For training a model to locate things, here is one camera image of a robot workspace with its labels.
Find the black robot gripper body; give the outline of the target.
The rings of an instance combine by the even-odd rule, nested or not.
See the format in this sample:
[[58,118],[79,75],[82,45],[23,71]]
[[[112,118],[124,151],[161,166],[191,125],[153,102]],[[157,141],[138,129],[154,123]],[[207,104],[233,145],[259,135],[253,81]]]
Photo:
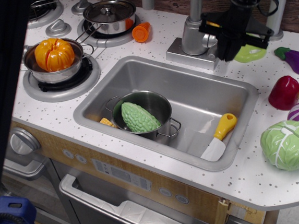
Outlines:
[[[203,13],[199,31],[218,36],[227,36],[230,40],[244,40],[245,45],[250,44],[266,49],[273,30],[257,21],[252,10],[231,5],[229,10],[217,13]],[[206,24],[206,21],[219,24],[216,28]]]

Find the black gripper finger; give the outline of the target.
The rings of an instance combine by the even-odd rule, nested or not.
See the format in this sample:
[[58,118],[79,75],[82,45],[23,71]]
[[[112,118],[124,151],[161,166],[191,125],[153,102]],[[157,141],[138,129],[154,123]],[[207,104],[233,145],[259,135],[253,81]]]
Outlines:
[[225,45],[225,61],[228,62],[233,60],[244,45],[245,43],[243,39],[227,41]]
[[218,58],[222,61],[232,60],[232,54],[230,51],[231,41],[227,36],[218,36]]

